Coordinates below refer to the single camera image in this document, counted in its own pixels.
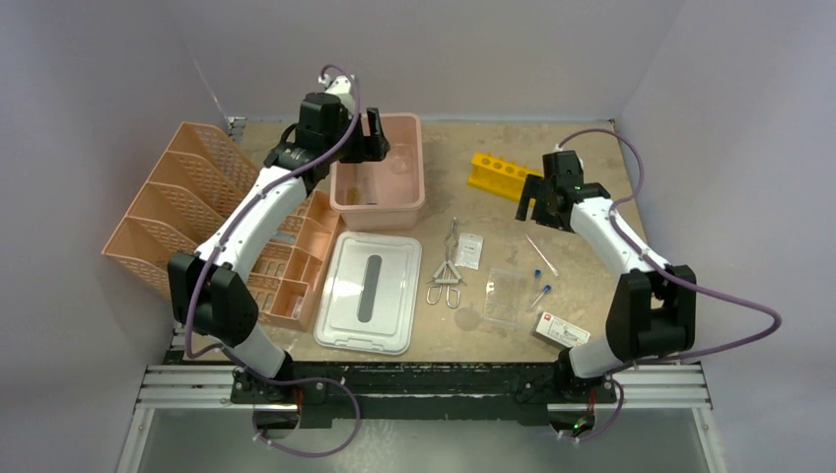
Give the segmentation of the clear glass beaker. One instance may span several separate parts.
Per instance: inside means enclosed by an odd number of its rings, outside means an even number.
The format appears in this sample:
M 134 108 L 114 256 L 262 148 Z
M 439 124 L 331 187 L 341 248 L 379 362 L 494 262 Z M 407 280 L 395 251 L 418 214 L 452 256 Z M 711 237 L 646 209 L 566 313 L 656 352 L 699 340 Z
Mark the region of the clear glass beaker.
M 395 144 L 387 154 L 385 161 L 394 175 L 405 175 L 414 172 L 415 147 L 407 144 Z

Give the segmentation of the graduated cylinder with blue base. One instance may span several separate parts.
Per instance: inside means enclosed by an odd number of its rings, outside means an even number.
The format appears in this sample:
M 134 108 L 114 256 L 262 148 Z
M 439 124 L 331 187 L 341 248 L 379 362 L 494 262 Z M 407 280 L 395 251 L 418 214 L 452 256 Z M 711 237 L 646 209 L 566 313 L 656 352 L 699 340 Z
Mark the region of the graduated cylinder with blue base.
M 372 175 L 364 175 L 357 179 L 356 204 L 362 206 L 378 204 L 375 180 Z

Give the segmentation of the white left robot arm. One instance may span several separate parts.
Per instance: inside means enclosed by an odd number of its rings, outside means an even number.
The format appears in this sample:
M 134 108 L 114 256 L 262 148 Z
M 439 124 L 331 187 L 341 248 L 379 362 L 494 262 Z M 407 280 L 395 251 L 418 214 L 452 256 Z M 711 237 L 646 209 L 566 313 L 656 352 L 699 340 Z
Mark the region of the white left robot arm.
M 292 360 L 258 322 L 259 308 L 246 286 L 251 270 L 280 224 L 334 164 L 380 162 L 389 150 L 379 111 L 361 110 L 350 78 L 338 77 L 305 96 L 295 126 L 268 153 L 254 185 L 221 227 L 168 262 L 174 319 L 188 334 L 216 340 L 257 375 L 255 389 L 268 402 L 293 393 Z

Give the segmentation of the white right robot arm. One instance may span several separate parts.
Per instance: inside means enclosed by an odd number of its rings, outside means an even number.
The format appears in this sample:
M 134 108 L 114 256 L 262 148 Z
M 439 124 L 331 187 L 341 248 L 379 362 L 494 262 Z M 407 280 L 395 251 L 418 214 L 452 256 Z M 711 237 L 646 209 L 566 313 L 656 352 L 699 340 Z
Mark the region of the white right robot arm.
M 563 350 L 555 363 L 553 386 L 576 401 L 606 373 L 647 357 L 691 348 L 696 332 L 696 275 L 687 265 L 671 265 L 624 223 L 608 191 L 587 182 L 574 151 L 543 155 L 543 174 L 528 174 L 516 217 L 582 237 L 595 251 L 616 286 L 602 335 Z

